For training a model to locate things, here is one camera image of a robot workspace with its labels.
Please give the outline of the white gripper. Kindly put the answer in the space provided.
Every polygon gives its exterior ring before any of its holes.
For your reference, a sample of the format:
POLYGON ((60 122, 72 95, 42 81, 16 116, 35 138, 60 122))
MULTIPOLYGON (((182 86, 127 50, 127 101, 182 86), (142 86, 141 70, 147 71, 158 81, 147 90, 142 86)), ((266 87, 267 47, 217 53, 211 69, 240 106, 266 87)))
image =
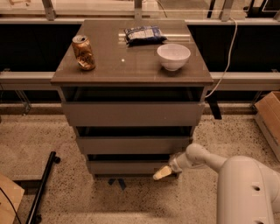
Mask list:
POLYGON ((189 167, 189 161, 185 153, 176 153, 170 156, 169 166, 161 167, 154 175, 154 180, 160 180, 172 174, 172 172, 180 173, 189 167))

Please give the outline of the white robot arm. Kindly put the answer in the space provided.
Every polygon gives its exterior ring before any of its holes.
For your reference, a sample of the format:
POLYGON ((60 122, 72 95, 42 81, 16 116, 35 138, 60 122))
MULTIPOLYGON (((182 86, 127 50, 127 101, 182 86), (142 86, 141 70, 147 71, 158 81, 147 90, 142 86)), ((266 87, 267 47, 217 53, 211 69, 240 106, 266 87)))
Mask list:
POLYGON ((192 143, 171 155, 153 178, 203 166, 218 174, 217 224, 275 224, 274 214, 280 212, 280 173, 251 157, 225 158, 192 143))

